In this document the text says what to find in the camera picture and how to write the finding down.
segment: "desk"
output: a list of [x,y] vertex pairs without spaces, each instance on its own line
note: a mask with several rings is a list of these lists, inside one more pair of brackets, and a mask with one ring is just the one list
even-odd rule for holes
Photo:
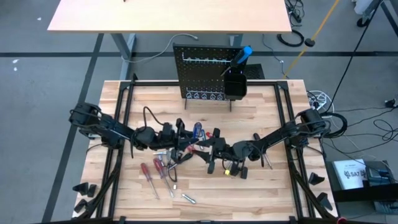
[[[120,81],[104,83],[99,102],[104,113],[114,114],[120,84]],[[289,80],[287,84],[294,113],[308,109],[303,80]],[[225,137],[229,144],[251,139],[253,133],[259,133],[263,137],[280,127],[275,90],[271,86],[252,84],[248,87],[248,93],[243,100],[233,102],[232,112],[229,112],[227,101],[190,100],[187,110],[184,110],[185,100],[181,99],[179,86],[137,85],[134,86],[132,92],[128,122],[132,128],[144,125],[142,118],[144,106],[148,106],[160,122],[174,124],[177,118],[182,118],[187,129],[193,127],[197,121],[202,123],[206,131],[212,132],[213,128],[220,128],[221,137]],[[284,111],[287,111],[285,103],[283,107]],[[124,113],[122,109],[120,118],[124,116]],[[150,114],[147,115],[147,120],[148,126],[156,131],[160,130],[160,126]],[[90,145],[98,143],[100,140],[94,140],[90,142]],[[310,139],[310,145],[320,149],[319,142],[315,139]],[[174,191],[175,198],[170,198],[166,186],[156,175],[152,163],[153,151],[134,150],[134,159],[131,159],[129,147],[129,142],[126,141],[114,211],[116,220],[120,216],[125,216],[127,220],[283,221],[289,220],[289,216],[296,214],[284,143],[279,143],[267,150],[274,170],[270,170],[267,165],[262,168],[259,161],[247,160],[245,165],[248,166],[249,172],[246,180],[223,175],[219,160],[216,161],[214,173],[207,174],[207,165],[199,157],[194,156],[177,167],[178,182],[177,190]],[[81,182],[101,185],[106,154],[105,147],[93,148],[87,154]],[[304,150],[303,157],[308,176],[311,172],[315,172],[326,177],[324,182],[316,186],[311,185],[311,190],[315,196],[320,192],[327,193],[333,206],[333,211],[330,213],[337,215],[323,156],[307,149]],[[149,166],[160,200],[154,198],[150,185],[140,170],[141,162],[146,162]],[[181,194],[194,198],[197,204],[192,205],[182,198]],[[302,199],[303,214],[307,217],[308,207],[300,188],[299,194]],[[76,203],[82,198],[90,200],[79,194]],[[110,189],[105,198],[104,211],[108,211]]]
[[[126,42],[123,32],[292,31],[284,0],[61,0],[48,30],[110,33],[126,60],[135,35]],[[230,45],[240,47],[242,34],[235,36]],[[124,62],[121,79],[129,69]]]

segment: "black pegboard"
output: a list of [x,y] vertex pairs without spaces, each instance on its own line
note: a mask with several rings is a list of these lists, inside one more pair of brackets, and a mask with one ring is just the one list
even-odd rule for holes
[[[242,48],[173,44],[181,97],[225,100],[224,78],[220,75]],[[243,74],[247,59],[228,74]]]

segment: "table leg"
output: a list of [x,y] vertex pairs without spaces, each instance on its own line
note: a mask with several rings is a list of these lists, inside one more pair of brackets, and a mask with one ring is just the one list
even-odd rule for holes
[[228,34],[229,45],[232,47],[240,47],[242,44],[243,34]]
[[[130,34],[129,39],[126,43],[122,34],[111,34],[114,43],[118,47],[120,54],[124,60],[131,60],[132,49],[134,48],[134,42],[136,34]],[[129,80],[131,71],[131,63],[123,61],[122,69],[120,71],[120,80]]]

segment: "wooden table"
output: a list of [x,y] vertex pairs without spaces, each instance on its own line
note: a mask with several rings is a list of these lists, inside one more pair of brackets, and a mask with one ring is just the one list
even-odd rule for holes
[[[120,81],[104,83],[99,103],[104,113],[114,113],[119,84]],[[303,80],[289,80],[288,84],[294,113],[308,109]],[[229,112],[229,103],[224,101],[191,100],[188,102],[187,110],[184,110],[184,101],[181,99],[178,86],[135,86],[128,125],[134,129],[143,126],[142,108],[148,106],[160,122],[174,124],[177,118],[182,118],[187,129],[190,129],[197,121],[202,123],[206,131],[220,128],[221,136],[225,137],[229,144],[251,139],[253,133],[259,133],[263,137],[280,128],[279,113],[272,87],[249,86],[246,97],[241,101],[233,102],[232,112]],[[149,114],[147,120],[148,126],[156,131],[160,130],[160,126]],[[90,145],[98,143],[100,140],[94,140],[90,142]],[[320,149],[319,142],[315,139],[310,139],[310,145]],[[284,143],[267,150],[274,170],[270,170],[267,165],[262,168],[259,161],[247,160],[245,165],[248,166],[249,172],[246,180],[223,175],[219,160],[216,162],[214,173],[207,174],[207,165],[199,157],[194,156],[177,168],[178,182],[177,190],[174,190],[175,198],[170,198],[165,184],[159,179],[154,169],[153,151],[134,150],[134,159],[131,159],[129,147],[129,142],[126,141],[115,219],[125,216],[128,220],[163,221],[288,220],[289,216],[295,216]],[[96,147],[87,154],[81,182],[101,185],[106,153],[105,147]],[[310,188],[316,196],[320,192],[326,192],[334,208],[331,213],[337,215],[323,157],[309,149],[304,150],[303,155],[308,176],[311,172],[315,172],[326,177],[324,182],[316,186],[311,185]],[[160,200],[154,198],[150,185],[140,170],[141,162],[146,162],[149,166]],[[197,204],[191,204],[182,198],[181,194],[194,198]],[[300,194],[304,215],[308,216],[307,203],[301,189]],[[105,211],[108,211],[109,197],[110,190],[106,195]],[[76,203],[82,198],[85,197],[78,194]]]
[[284,0],[61,0],[48,30],[110,33],[126,59],[121,80],[130,79],[136,38],[121,33],[227,32],[240,47],[245,32],[292,31]]

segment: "yellow object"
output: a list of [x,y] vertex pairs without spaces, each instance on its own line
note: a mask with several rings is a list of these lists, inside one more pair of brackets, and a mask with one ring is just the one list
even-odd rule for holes
[[[311,37],[311,40],[315,40],[315,38],[317,38],[317,35],[319,34],[319,32],[322,30],[323,25],[325,25],[325,22],[329,19],[331,13],[333,12],[333,10],[335,10],[335,7],[337,6],[338,2],[340,0],[336,0],[335,3],[332,5],[332,7],[329,9],[328,14],[325,16],[325,18],[323,19],[321,25],[319,26],[318,30],[314,33],[314,35]],[[300,54],[296,57],[296,59],[294,59],[294,61],[292,62],[292,64],[289,66],[289,68],[287,69],[287,71],[285,72],[284,75],[284,79],[286,79],[287,74],[289,74],[289,72],[291,71],[291,69],[293,68],[293,66],[297,63],[297,61],[300,59],[300,57],[307,51],[308,46],[305,46],[304,49],[300,52]]]

